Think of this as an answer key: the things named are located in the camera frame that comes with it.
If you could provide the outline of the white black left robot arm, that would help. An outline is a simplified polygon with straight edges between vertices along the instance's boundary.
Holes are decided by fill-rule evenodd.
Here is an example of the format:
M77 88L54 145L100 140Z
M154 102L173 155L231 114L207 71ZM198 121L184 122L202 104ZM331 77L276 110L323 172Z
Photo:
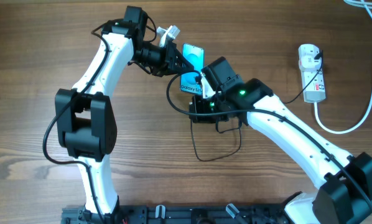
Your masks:
M126 223L111 177L109 157L117 138L111 97L123 70L132 64L157 77L192 69L177 50L174 40L180 30L147 24L151 17L140 7L128 6L124 17L108 20L92 30L100 47L84 75L69 90L55 95L59 144L78 166L86 193L80 208L65 208L62 223ZM159 40L145 40L146 30Z

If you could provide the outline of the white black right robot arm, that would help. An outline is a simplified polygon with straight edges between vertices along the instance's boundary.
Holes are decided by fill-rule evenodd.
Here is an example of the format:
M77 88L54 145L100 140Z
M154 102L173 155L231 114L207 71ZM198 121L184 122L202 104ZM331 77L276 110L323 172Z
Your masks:
M260 80L242 81L226 58L201 70L203 98L195 112L213 120L237 117L278 145L316 188L284 206L293 223L361 223L372 215L372 157L354 156L294 115Z

